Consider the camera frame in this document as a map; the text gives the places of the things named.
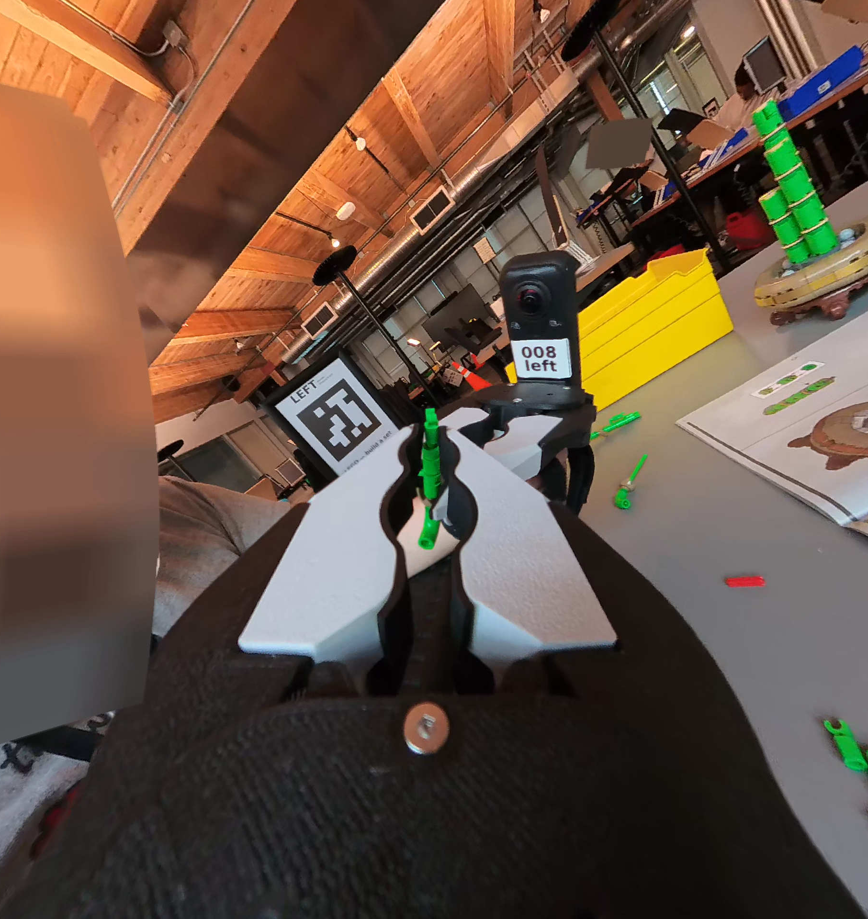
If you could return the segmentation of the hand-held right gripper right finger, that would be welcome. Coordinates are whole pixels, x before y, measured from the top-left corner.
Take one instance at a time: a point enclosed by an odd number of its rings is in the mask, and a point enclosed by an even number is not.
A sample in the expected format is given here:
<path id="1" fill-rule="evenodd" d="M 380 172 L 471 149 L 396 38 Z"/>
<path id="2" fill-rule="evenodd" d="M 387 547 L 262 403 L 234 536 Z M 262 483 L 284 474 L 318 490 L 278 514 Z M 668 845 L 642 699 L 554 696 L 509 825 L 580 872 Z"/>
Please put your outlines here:
<path id="1" fill-rule="evenodd" d="M 494 675 L 542 652 L 611 648 L 617 635 L 547 500 L 503 464 L 456 438 L 459 484 L 476 519 L 456 557 L 470 653 Z"/>

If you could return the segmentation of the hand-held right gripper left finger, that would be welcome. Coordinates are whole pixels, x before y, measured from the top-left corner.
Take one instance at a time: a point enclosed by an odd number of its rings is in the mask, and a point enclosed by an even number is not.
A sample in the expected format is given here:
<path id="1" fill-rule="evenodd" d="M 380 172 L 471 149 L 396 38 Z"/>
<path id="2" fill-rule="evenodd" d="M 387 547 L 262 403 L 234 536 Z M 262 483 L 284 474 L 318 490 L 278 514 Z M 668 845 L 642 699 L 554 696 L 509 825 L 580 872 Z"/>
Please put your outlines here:
<path id="1" fill-rule="evenodd" d="M 375 664 L 406 583 L 398 535 L 414 512 L 421 428 L 407 427 L 307 505 L 238 646 L 315 662 Z"/>

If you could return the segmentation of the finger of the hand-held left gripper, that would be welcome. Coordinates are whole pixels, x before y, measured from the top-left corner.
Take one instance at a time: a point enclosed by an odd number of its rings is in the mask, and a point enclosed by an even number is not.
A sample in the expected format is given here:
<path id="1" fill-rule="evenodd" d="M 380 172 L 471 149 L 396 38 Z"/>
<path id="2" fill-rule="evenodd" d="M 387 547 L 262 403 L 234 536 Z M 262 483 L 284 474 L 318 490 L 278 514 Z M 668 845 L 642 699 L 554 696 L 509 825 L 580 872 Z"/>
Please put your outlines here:
<path id="1" fill-rule="evenodd" d="M 531 480 L 542 468 L 541 442 L 560 422 L 555 416 L 514 418 L 505 433 L 487 443 L 487 454 L 521 480 Z"/>
<path id="2" fill-rule="evenodd" d="M 490 414 L 483 408 L 458 408 L 441 420 L 445 437 L 452 446 L 456 438 L 466 439 L 477 448 L 483 448 L 496 438 L 496 429 Z"/>

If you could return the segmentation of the green lego bamboo stem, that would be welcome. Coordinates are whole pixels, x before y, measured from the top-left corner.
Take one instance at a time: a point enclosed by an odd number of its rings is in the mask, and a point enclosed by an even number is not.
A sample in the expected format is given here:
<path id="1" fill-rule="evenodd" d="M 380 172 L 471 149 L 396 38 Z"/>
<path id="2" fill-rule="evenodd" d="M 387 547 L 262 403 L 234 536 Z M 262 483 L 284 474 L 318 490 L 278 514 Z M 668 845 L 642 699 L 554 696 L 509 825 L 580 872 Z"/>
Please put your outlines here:
<path id="1" fill-rule="evenodd" d="M 426 409 L 420 457 L 421 488 L 419 495 L 425 508 L 425 515 L 418 537 L 418 546 L 420 549 L 430 551 L 436 547 L 440 533 L 440 520 L 435 518 L 435 508 L 444 490 L 440 460 L 440 421 L 434 408 Z"/>

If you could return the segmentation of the green lego stick tan base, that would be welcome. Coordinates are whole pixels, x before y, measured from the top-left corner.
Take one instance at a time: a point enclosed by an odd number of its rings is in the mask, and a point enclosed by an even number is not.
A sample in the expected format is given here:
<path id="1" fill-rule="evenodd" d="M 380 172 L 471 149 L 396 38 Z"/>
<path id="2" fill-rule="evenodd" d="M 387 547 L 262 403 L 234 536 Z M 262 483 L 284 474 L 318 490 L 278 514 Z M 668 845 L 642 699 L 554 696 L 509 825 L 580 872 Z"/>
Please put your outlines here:
<path id="1" fill-rule="evenodd" d="M 629 510 L 632 506 L 631 495 L 635 491 L 636 479 L 641 474 L 648 459 L 648 454 L 641 455 L 639 461 L 617 489 L 614 496 L 614 506 L 620 510 Z"/>

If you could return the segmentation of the lego bamboo plant model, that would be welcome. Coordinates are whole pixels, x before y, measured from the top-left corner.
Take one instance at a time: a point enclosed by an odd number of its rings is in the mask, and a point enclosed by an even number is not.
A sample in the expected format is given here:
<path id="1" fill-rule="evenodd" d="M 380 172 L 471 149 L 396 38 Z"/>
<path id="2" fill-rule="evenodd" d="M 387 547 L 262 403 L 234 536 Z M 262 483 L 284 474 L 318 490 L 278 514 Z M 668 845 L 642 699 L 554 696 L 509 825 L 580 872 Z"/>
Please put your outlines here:
<path id="1" fill-rule="evenodd" d="M 784 253 L 758 277 L 755 304 L 774 327 L 813 310 L 842 319 L 852 295 L 868 286 L 868 216 L 834 227 L 775 100 L 756 109 L 752 123 L 776 183 L 759 204 Z"/>

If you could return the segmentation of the lego instruction booklet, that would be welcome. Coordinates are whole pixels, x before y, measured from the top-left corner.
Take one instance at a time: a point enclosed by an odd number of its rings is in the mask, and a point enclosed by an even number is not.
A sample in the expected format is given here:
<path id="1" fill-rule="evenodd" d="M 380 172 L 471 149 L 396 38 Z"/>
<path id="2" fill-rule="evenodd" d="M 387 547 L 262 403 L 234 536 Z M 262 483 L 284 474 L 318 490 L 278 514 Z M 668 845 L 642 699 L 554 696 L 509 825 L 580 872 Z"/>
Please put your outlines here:
<path id="1" fill-rule="evenodd" d="M 676 424 L 868 537 L 868 311 Z"/>

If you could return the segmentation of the black monitor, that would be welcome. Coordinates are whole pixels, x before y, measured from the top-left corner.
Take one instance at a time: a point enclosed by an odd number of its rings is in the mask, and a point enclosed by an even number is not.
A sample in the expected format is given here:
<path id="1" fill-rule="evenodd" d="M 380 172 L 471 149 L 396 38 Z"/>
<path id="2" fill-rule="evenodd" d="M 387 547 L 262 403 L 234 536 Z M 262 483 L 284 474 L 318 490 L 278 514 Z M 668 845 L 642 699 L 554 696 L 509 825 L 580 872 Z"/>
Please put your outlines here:
<path id="1" fill-rule="evenodd" d="M 461 347 L 474 355 L 502 335 L 496 316 L 472 284 L 448 295 L 424 319 L 422 328 L 441 349 Z"/>

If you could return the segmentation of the person in grey shirt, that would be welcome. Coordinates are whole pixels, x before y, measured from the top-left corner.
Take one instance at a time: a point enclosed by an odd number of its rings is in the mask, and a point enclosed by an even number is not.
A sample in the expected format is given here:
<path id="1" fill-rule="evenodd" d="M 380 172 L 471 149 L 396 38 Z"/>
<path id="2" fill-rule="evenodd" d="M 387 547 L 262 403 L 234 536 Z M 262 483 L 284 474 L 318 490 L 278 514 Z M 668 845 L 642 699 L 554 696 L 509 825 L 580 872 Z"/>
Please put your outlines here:
<path id="1" fill-rule="evenodd" d="M 192 602 L 290 510 L 218 486 L 159 479 L 160 548 L 151 650 Z M 0 906 L 49 842 L 113 711 L 67 726 L 54 741 L 0 744 Z"/>

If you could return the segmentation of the yellow plastic bin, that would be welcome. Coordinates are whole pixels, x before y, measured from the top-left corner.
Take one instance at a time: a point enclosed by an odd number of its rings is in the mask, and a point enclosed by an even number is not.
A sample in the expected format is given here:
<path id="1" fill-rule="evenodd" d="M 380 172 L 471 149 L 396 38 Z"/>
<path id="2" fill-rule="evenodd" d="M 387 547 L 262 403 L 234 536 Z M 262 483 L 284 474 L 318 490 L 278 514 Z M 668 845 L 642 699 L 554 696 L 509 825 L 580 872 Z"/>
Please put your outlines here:
<path id="1" fill-rule="evenodd" d="M 607 408 L 718 340 L 700 331 L 664 331 L 611 362 L 582 362 L 582 388 L 597 408 Z"/>
<path id="2" fill-rule="evenodd" d="M 605 364 L 664 331 L 700 334 L 711 340 L 733 330 L 718 285 L 710 280 L 684 289 L 660 285 L 646 293 L 615 289 L 579 316 L 580 353 L 585 364 Z"/>
<path id="3" fill-rule="evenodd" d="M 698 283 L 703 284 L 706 292 L 717 290 L 708 248 L 653 259 L 639 276 L 615 282 L 609 291 L 589 297 L 578 315 L 580 332 L 585 334 L 589 324 L 598 322 L 603 311 L 629 307 L 647 297 L 652 306 L 661 305 L 682 296 Z"/>

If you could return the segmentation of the black light stand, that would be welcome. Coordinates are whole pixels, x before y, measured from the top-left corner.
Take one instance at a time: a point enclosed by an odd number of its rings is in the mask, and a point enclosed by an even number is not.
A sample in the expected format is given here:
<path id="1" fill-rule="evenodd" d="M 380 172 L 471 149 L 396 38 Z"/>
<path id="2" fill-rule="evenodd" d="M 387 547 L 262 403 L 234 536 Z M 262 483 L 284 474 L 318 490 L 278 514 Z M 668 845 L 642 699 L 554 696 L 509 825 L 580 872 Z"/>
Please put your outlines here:
<path id="1" fill-rule="evenodd" d="M 379 330 L 380 334 L 387 340 L 393 349 L 400 353 L 402 360 L 405 362 L 406 370 L 409 372 L 413 382 L 419 386 L 428 397 L 433 408 L 440 408 L 440 402 L 437 395 L 428 386 L 423 376 L 417 371 L 412 364 L 410 357 L 402 351 L 395 338 L 390 335 L 380 318 L 373 313 L 371 306 L 361 296 L 354 284 L 348 279 L 347 271 L 351 268 L 358 257 L 356 247 L 338 247 L 327 257 L 316 269 L 313 274 L 313 284 L 316 287 L 326 286 L 328 283 L 338 280 L 350 292 L 353 303 L 359 305 L 363 313 L 371 320 L 373 325 Z"/>
<path id="2" fill-rule="evenodd" d="M 575 58 L 581 56 L 591 44 L 596 45 L 602 59 L 619 83 L 624 98 L 627 100 L 634 113 L 642 119 L 647 120 L 647 113 L 641 100 L 631 87 L 631 80 L 624 75 L 620 68 L 616 52 L 611 50 L 611 47 L 603 35 L 605 27 L 617 13 L 619 7 L 620 2 L 594 2 L 573 27 L 570 36 L 565 41 L 562 58 L 564 61 L 570 63 Z M 654 146 L 655 152 L 660 157 L 667 175 L 675 185 L 681 201 L 689 207 L 695 217 L 699 229 L 710 247 L 710 253 L 713 255 L 719 267 L 720 275 L 723 276 L 731 269 L 731 264 L 726 252 L 719 242 L 719 237 L 708 219 L 703 215 L 697 202 L 693 199 L 685 180 L 676 167 L 676 162 L 670 156 L 657 128 L 652 126 L 651 129 L 651 143 Z"/>

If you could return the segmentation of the red container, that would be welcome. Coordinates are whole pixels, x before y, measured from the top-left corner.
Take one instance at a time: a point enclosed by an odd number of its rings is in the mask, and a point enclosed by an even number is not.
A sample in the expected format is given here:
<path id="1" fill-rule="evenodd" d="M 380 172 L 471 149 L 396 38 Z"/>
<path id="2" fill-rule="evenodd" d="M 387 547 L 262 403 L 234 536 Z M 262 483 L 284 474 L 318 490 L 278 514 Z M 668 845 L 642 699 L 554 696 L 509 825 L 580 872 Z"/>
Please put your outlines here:
<path id="1" fill-rule="evenodd" d="M 776 241 L 771 226 L 758 206 L 734 211 L 725 217 L 725 230 L 731 245 L 738 251 L 752 251 Z"/>

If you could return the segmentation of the blue plastic bin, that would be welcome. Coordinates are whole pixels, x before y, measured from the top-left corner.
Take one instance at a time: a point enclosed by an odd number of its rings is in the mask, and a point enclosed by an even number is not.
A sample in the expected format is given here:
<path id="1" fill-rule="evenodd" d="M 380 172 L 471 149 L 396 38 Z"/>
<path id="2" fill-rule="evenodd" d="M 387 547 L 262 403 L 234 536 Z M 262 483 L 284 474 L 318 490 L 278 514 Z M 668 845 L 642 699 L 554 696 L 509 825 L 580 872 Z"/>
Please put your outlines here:
<path id="1" fill-rule="evenodd" d="M 853 46 L 821 70 L 810 75 L 796 89 L 778 101 L 778 110 L 783 120 L 793 121 L 830 96 L 861 69 L 864 56 L 865 52 L 861 47 Z"/>

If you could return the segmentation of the metal ventilation duct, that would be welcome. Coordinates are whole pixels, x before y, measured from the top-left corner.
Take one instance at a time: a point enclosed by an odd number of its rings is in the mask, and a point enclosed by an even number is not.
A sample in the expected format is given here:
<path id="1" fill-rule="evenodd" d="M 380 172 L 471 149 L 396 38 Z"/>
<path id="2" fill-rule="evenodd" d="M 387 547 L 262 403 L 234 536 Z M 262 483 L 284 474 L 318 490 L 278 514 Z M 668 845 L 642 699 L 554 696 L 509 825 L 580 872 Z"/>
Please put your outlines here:
<path id="1" fill-rule="evenodd" d="M 472 202 L 485 182 L 497 175 L 499 168 L 508 167 L 516 155 L 526 156 L 529 147 L 543 140 L 546 132 L 560 123 L 564 111 L 573 104 L 588 75 L 600 63 L 599 51 L 593 50 L 574 66 L 565 67 L 535 102 L 515 117 L 443 188 L 450 200 L 445 211 L 425 229 L 419 229 L 409 220 L 373 260 L 363 259 L 361 272 L 352 281 L 360 296 L 368 301 L 385 282 L 395 277 L 397 270 L 410 262 L 422 244 L 434 240 L 435 232 L 445 227 L 448 219 L 459 216 L 461 207 Z"/>

